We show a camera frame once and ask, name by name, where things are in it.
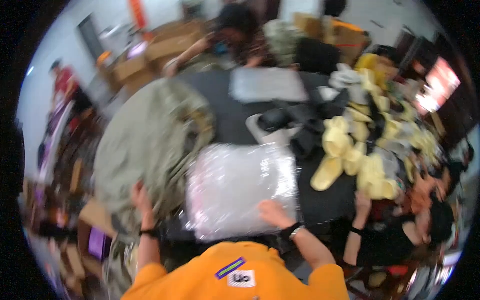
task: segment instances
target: white plastic package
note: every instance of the white plastic package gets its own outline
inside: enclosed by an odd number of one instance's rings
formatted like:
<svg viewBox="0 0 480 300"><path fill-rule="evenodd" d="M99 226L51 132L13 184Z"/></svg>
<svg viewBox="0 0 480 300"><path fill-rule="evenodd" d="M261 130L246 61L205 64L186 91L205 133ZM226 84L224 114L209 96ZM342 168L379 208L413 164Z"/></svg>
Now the white plastic package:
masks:
<svg viewBox="0 0 480 300"><path fill-rule="evenodd" d="M260 219L257 205L279 201L298 220L295 158L275 144L204 148L188 173L185 227L202 241L278 230Z"/></svg>
<svg viewBox="0 0 480 300"><path fill-rule="evenodd" d="M230 77L230 95L242 103L280 99L305 102L307 94L296 71L280 68L236 68Z"/></svg>

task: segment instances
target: person in red shirt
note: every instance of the person in red shirt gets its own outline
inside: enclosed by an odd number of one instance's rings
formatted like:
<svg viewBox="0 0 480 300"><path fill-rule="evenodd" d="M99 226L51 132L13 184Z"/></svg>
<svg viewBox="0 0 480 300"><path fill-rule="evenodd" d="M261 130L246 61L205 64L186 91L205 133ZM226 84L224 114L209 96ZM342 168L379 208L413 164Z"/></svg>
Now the person in red shirt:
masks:
<svg viewBox="0 0 480 300"><path fill-rule="evenodd" d="M86 112L91 113L94 105L90 101L90 97L82 90L78 80L73 75L73 70L70 67L62 67L61 61L56 60L51 68L50 72L55 77L55 83L53 85L53 96L51 101L50 111L55 111L57 107L57 96L63 95L63 101L65 104L71 100L75 101L73 105L73 111L81 116Z"/></svg>

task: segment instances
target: red shirt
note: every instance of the red shirt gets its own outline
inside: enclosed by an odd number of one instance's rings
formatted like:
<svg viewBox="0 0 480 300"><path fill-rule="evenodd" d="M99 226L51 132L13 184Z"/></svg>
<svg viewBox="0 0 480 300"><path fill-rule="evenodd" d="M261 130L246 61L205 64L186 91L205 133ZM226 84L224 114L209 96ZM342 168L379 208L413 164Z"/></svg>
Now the red shirt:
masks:
<svg viewBox="0 0 480 300"><path fill-rule="evenodd" d="M54 85L54 90L55 93L62 92L66 93L67 92L67 87L68 87L68 80L72 78L73 72L70 67L65 67L60 71L60 74L57 76L57 79L55 80L55 85ZM78 82L73 79L73 90L70 93L69 96L72 96L72 93L78 88Z"/></svg>

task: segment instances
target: hand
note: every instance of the hand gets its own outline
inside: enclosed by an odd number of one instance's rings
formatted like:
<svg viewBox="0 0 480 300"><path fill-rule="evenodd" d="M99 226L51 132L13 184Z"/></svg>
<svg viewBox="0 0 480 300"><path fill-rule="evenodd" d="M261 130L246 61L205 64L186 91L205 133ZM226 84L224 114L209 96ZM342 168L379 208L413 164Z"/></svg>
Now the hand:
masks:
<svg viewBox="0 0 480 300"><path fill-rule="evenodd" d="M143 183L138 181L132 185L131 195L133 205L143 216L152 212L152 201L148 197L147 189Z"/></svg>
<svg viewBox="0 0 480 300"><path fill-rule="evenodd" d="M166 69L165 69L165 77L169 77L169 78L172 78L174 77L175 75L177 75L178 73L178 64L177 62L173 62L171 65L169 65Z"/></svg>
<svg viewBox="0 0 480 300"><path fill-rule="evenodd" d="M263 221L280 229L288 228L297 222L287 215L282 204L277 201L263 200L258 204L258 210Z"/></svg>
<svg viewBox="0 0 480 300"><path fill-rule="evenodd" d="M358 215L368 216L372 209L372 200L363 191L358 190L355 192L355 207Z"/></svg>

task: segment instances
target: silver watch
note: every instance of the silver watch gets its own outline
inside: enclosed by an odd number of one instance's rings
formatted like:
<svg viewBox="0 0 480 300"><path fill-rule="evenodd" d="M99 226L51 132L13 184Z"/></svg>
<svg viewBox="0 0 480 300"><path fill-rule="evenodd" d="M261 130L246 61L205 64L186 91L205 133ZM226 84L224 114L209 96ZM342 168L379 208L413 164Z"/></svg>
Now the silver watch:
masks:
<svg viewBox="0 0 480 300"><path fill-rule="evenodd" d="M297 235L298 231L302 228L305 228L304 225L300 225L298 226L298 228L295 228L295 230L290 234L290 236L288 237L290 240L293 240L293 238L295 237L295 235Z"/></svg>

